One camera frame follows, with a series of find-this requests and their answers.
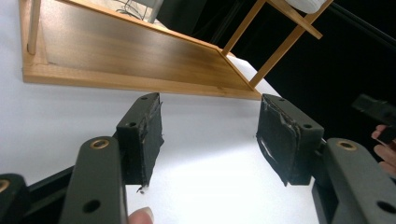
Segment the wooden shelf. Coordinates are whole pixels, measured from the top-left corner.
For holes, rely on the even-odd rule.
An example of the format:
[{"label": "wooden shelf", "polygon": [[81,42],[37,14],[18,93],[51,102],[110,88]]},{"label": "wooden shelf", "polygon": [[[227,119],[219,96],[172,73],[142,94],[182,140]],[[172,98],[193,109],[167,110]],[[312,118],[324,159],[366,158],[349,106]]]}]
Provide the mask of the wooden shelf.
[{"label": "wooden shelf", "polygon": [[31,55],[30,5],[20,0],[26,82],[261,99],[218,47],[78,0],[41,2]]}]

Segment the white surface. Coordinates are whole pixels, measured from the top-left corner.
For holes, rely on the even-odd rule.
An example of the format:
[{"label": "white surface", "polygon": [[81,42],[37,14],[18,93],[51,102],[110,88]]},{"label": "white surface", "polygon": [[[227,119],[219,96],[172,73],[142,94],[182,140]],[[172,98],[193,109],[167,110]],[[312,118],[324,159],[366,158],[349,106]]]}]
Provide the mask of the white surface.
[{"label": "white surface", "polygon": [[286,0],[292,7],[305,13],[317,12],[326,0]]},{"label": "white surface", "polygon": [[[27,183],[73,165],[80,145],[112,135],[145,92],[22,82],[18,1],[0,7],[0,174]],[[251,78],[255,70],[230,58]],[[262,81],[260,91],[275,93]],[[128,187],[128,208],[156,223],[318,223],[311,187],[283,187],[260,152],[260,102],[162,94],[165,143],[149,189]]]}]

